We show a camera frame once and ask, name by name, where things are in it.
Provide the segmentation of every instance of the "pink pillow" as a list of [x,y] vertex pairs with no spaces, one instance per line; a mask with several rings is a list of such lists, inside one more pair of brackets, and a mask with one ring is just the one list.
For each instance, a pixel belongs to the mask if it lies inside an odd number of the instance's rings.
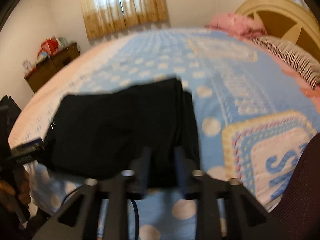
[[224,31],[229,36],[253,38],[267,35],[262,22],[235,13],[226,13],[215,17],[208,26],[212,30]]

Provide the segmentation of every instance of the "wooden cabinet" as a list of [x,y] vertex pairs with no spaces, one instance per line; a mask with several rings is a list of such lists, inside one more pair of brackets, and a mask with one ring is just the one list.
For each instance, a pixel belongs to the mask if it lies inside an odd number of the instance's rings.
[[33,92],[36,93],[50,78],[79,55],[77,44],[72,43],[50,59],[46,58],[44,61],[40,62],[36,66],[36,70],[28,75],[25,80],[28,82]]

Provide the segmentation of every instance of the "wooden headboard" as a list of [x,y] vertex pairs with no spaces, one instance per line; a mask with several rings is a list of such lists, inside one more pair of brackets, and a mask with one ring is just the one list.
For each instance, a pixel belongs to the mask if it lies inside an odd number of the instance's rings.
[[268,35],[292,41],[320,62],[319,24],[300,5],[290,0],[247,0],[236,13],[262,21]]

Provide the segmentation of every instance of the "bed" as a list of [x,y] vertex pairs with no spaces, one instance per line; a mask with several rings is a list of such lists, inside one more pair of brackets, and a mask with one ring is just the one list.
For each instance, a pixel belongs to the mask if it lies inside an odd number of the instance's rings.
[[[287,0],[248,0],[238,13],[259,18],[268,33],[320,58],[317,22],[298,5]],[[270,21],[270,15],[276,20]],[[43,138],[66,94],[112,93],[175,74],[193,94],[202,169],[213,178],[240,179],[271,211],[303,149],[320,131],[319,97],[310,97],[309,85],[288,73],[292,69],[279,58],[224,32],[186,28],[133,34],[95,47],[55,75],[22,111],[9,143],[14,147]],[[84,178],[53,173],[38,163],[27,168],[33,201],[49,214],[84,182]],[[196,202],[183,200],[176,189],[149,189],[137,205],[141,240],[194,238]],[[128,210],[133,239],[130,204]],[[220,220],[225,234],[223,213]],[[103,224],[101,217],[98,237]]]

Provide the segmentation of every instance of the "striped pillow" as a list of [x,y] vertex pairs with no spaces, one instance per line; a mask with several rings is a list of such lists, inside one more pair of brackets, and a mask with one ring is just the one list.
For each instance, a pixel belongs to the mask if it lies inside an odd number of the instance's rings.
[[279,57],[287,65],[295,69],[312,89],[320,83],[319,62],[291,41],[285,41],[270,35],[251,38],[250,41],[267,49],[270,53]]

